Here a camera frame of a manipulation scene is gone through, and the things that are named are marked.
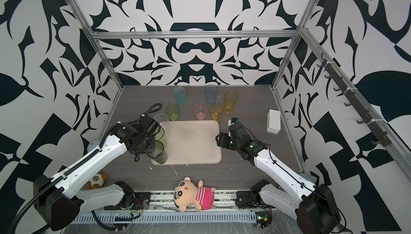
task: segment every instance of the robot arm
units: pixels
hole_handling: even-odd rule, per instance
[[[122,181],[95,190],[81,191],[83,185],[98,171],[119,155],[129,151],[135,155],[151,153],[155,149],[155,135],[159,124],[147,116],[152,106],[140,119],[116,124],[106,133],[103,144],[68,168],[47,178],[41,176],[34,182],[34,207],[53,231],[60,230],[79,214],[109,205],[127,207],[133,196],[133,189]]]
[[[334,196],[325,185],[316,186],[298,175],[258,139],[252,140],[239,119],[229,120],[229,133],[216,141],[222,148],[237,151],[244,160],[264,171],[284,190],[266,184],[259,189],[261,200],[295,219],[304,234],[331,232],[341,221]]]

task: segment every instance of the stuffed doll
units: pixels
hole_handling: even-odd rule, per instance
[[[203,181],[198,182],[196,187],[189,177],[180,181],[174,190],[174,203],[180,212],[185,212],[188,206],[194,204],[197,211],[209,210],[213,206],[214,192],[213,187],[203,187]]]
[[[106,173],[97,173],[89,181],[85,183],[82,190],[91,190],[100,188],[106,181],[108,174]]]

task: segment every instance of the black and white patterned wall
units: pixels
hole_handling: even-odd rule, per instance
[[[290,38],[100,41],[124,85],[271,84]]]
[[[411,0],[320,0],[309,31],[411,145]],[[314,180],[333,191],[355,234],[408,233],[411,183],[301,41],[277,90]]]
[[[77,0],[100,31],[283,30],[308,0]]]
[[[287,30],[308,0],[77,0],[95,31]],[[124,85],[271,84],[288,38],[101,43]]]
[[[81,158],[118,88],[64,0],[0,0],[0,233],[33,181]],[[17,233],[45,225],[33,207]]]

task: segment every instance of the drinking glass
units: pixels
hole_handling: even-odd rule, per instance
[[[173,89],[174,98],[176,99],[177,104],[185,104],[185,88],[184,87],[175,87]]]
[[[234,111],[235,104],[237,103],[238,96],[236,93],[229,91],[224,94],[224,112],[232,113]]]
[[[168,115],[165,113],[158,113],[156,114],[153,119],[160,124],[160,126],[164,129],[165,135],[170,134],[170,127],[168,124]]]
[[[199,103],[194,106],[194,113],[196,114],[197,120],[205,120],[207,116],[208,107],[206,104]]]
[[[207,85],[205,86],[204,90],[205,90],[205,103],[208,106],[215,104],[218,88],[214,85]]]
[[[180,108],[176,104],[167,106],[166,113],[171,121],[176,121],[180,118]]]
[[[167,154],[166,151],[164,151],[164,145],[160,141],[155,141],[155,149],[153,152],[148,153],[148,157],[153,159],[159,164],[164,164],[167,161]]]
[[[164,149],[167,147],[167,136],[164,129],[159,126],[159,130],[157,130],[157,134],[155,136],[156,141],[160,141],[164,145]]]
[[[223,107],[219,104],[210,106],[211,119],[219,121],[223,114]]]

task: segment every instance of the debris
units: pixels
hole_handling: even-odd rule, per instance
[[[173,166],[172,166],[173,167]],[[176,173],[176,176],[177,176],[177,172],[176,172],[176,170],[174,169],[174,167],[173,167],[173,170],[174,170],[174,172]]]

